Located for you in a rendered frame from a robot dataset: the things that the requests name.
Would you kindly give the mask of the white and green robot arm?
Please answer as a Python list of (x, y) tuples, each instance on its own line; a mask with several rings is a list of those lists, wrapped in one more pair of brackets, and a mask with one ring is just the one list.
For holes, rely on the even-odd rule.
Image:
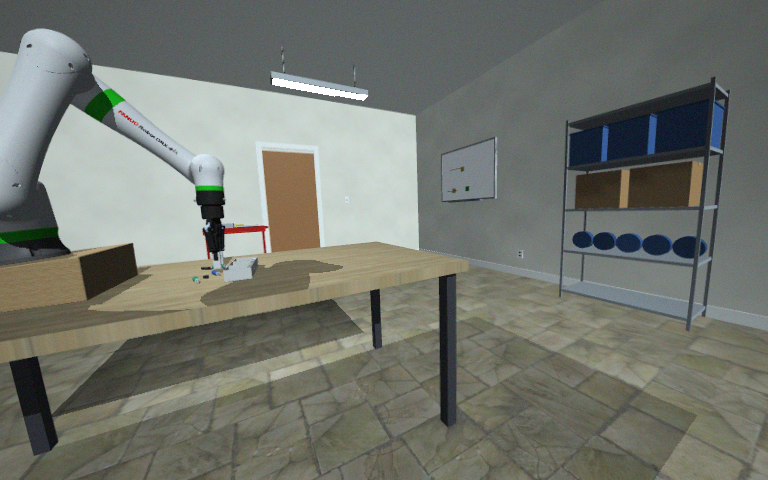
[(198, 206), (225, 205), (224, 166), (218, 158), (196, 156), (151, 123), (92, 74), (91, 60), (77, 42), (53, 30), (34, 29), (22, 37), (0, 99), (0, 265), (71, 254), (38, 181), (70, 104), (195, 183)]

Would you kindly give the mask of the white three-compartment bin rack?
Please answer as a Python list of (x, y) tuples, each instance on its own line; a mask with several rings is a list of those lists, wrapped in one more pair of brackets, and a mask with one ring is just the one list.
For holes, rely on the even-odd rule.
[(236, 258), (223, 270), (224, 281), (252, 279), (257, 268), (255, 265), (256, 258), (257, 256)]

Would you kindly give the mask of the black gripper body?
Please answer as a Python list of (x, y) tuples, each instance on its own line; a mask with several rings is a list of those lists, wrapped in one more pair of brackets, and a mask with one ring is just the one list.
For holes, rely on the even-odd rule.
[(221, 219), (224, 218), (223, 206), (200, 206), (200, 208), (202, 219), (206, 219), (206, 226), (210, 222), (213, 233), (216, 233), (215, 224), (221, 223)]

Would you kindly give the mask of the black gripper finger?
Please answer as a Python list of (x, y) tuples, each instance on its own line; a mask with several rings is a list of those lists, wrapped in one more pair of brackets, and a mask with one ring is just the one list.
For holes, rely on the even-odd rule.
[(219, 224), (215, 224), (216, 233), (214, 233), (214, 235), (210, 227), (210, 222), (208, 222), (206, 227), (202, 228), (206, 237), (209, 252), (210, 251), (212, 252), (214, 269), (222, 268), (221, 254), (219, 252), (218, 228), (219, 228)]
[(219, 242), (219, 252), (221, 254), (221, 263), (224, 264), (224, 257), (223, 257), (223, 251), (225, 251), (225, 226), (222, 226), (221, 223), (219, 223), (219, 234), (218, 234), (218, 242)]

